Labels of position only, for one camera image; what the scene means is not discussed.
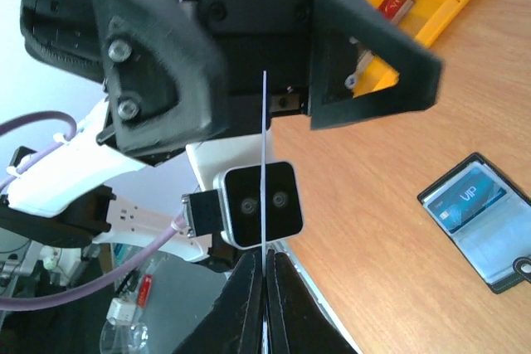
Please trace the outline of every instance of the camera lens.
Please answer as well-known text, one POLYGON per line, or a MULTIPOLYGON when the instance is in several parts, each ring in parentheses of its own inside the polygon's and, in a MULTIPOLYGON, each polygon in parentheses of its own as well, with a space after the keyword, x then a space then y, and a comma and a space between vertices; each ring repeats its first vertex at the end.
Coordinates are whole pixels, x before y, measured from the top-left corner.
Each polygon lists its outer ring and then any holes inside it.
POLYGON ((258 201, 252 198, 246 198, 241 202, 241 212, 244 215, 252 215, 256 212, 258 201))
POLYGON ((277 192, 273 196, 273 205, 282 209, 288 205, 288 194, 283 191, 277 192))

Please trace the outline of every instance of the camera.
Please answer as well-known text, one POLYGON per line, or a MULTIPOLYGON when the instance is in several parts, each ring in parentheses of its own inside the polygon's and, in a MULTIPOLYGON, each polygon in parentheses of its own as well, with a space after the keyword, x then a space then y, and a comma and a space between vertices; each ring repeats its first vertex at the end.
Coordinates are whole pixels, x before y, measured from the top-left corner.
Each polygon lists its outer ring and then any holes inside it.
MULTIPOLYGON (((238 167, 220 173, 214 187, 220 196, 222 236, 238 249, 261 244, 261 167, 238 167)), ((295 170, 289 162, 265 165, 266 241, 299 234, 304 226, 295 170)))

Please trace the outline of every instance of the yellow plastic tray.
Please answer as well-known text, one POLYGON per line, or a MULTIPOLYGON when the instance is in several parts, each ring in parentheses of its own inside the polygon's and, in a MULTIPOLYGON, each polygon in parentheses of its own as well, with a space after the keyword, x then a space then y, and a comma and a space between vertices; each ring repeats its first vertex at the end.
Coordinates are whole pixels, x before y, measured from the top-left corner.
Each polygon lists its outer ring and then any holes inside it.
MULTIPOLYGON (((368 0, 378 7, 383 0, 368 0)), ((469 0, 415 0, 415 5, 398 25, 425 46, 430 46, 469 0)), ((379 58, 359 77, 354 96, 381 90, 397 82, 397 72, 379 58)))

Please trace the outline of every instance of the wooden table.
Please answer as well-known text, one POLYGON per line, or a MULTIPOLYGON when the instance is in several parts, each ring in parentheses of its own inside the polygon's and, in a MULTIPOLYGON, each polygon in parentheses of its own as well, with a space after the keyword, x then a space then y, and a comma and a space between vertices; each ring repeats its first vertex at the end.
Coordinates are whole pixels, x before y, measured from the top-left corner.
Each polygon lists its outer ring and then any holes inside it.
POLYGON ((275 120, 307 220, 290 243, 365 353, 531 352, 531 286, 491 293, 416 199, 474 151, 531 192, 529 24, 531 0, 471 0, 433 46, 446 71, 424 113, 275 120))

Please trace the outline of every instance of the wallet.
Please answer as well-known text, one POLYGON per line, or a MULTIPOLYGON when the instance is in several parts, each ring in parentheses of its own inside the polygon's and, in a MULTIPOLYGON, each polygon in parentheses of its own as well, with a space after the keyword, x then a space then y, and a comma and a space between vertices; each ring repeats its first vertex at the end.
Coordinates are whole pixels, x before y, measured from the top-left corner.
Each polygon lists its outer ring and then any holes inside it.
POLYGON ((531 201, 492 162, 472 153, 417 199, 492 292, 524 280, 514 262, 531 255, 531 201))

